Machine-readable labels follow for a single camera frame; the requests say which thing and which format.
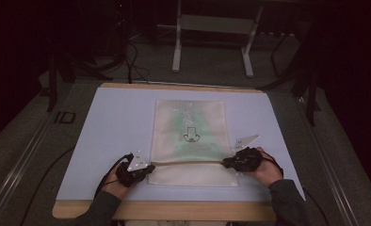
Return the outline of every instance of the arrow symbol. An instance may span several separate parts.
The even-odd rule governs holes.
[[[200,139],[200,136],[197,135],[197,128],[187,127],[187,134],[184,135],[185,141],[188,142],[197,142]]]

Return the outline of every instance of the translucent plastic sheet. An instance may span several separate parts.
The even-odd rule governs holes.
[[[219,162],[231,156],[223,102],[156,102],[149,183],[237,186],[236,172]]]

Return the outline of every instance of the forearm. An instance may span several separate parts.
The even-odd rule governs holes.
[[[92,202],[89,210],[71,221],[69,225],[109,225],[120,204],[120,199],[108,192],[101,191]]]
[[[310,225],[305,201],[292,180],[279,180],[269,187],[271,204],[277,216],[294,226]]]

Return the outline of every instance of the floor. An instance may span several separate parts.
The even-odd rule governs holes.
[[[127,53],[132,61],[137,56],[132,70],[134,82],[253,89],[276,79],[269,56],[279,39],[263,34],[255,38],[250,53],[253,78],[247,78],[244,73],[239,50],[242,37],[192,32],[184,34],[181,69],[173,73],[173,31],[160,29],[156,42],[142,34],[132,35]],[[286,39],[276,54],[280,70],[286,67],[297,48],[298,42],[293,37]],[[122,64],[104,73],[114,77],[114,82],[125,83],[128,68]],[[36,96],[0,134],[0,225],[68,223],[51,215],[71,159],[72,153],[64,153],[75,145],[94,92],[102,83],[81,72],[77,75],[74,84],[58,83],[59,101],[54,111],[46,112],[48,99]],[[46,74],[40,79],[47,86],[45,77]],[[292,85],[290,81],[267,94],[299,179],[317,200],[330,225],[371,225],[371,185],[326,101],[324,90],[317,92],[320,111],[315,112],[313,127],[304,117],[305,104],[292,97]],[[76,112],[76,120],[72,124],[56,123],[58,111]],[[310,198],[307,208],[313,225],[325,224]],[[249,225],[272,225],[272,222]]]

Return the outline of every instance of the hand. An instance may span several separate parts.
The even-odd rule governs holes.
[[[101,188],[102,191],[106,191],[116,196],[118,199],[123,200],[124,197],[136,186],[136,184],[126,187],[119,182],[116,176],[116,169],[120,164],[118,164],[112,171],[109,172],[105,179],[105,185]]]
[[[270,157],[270,155],[265,153],[265,151],[261,147],[258,147],[256,149],[261,152],[263,157],[273,159],[272,157]],[[272,183],[283,178],[280,170],[274,164],[265,160],[262,161],[261,165],[256,171],[248,171],[243,173],[256,178],[264,186],[270,186]]]

